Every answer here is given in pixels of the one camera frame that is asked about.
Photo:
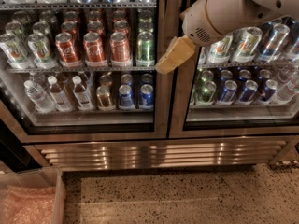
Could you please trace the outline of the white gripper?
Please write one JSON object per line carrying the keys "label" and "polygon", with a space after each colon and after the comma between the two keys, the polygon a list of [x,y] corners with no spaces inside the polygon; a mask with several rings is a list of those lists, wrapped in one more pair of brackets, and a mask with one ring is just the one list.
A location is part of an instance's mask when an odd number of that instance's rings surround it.
{"label": "white gripper", "polygon": [[222,40],[235,29],[230,0],[197,0],[180,14],[186,36],[174,37],[166,54],[155,65],[160,74],[168,74],[189,60],[195,45],[209,46]]}

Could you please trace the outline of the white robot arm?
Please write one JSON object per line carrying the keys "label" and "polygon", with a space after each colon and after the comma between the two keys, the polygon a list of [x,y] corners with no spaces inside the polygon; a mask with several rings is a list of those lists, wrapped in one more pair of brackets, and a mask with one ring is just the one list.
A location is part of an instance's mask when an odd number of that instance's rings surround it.
{"label": "white robot arm", "polygon": [[184,36],[175,37],[155,65],[167,74],[188,61],[195,49],[231,32],[283,17],[299,17],[299,0],[197,0],[181,13]]}

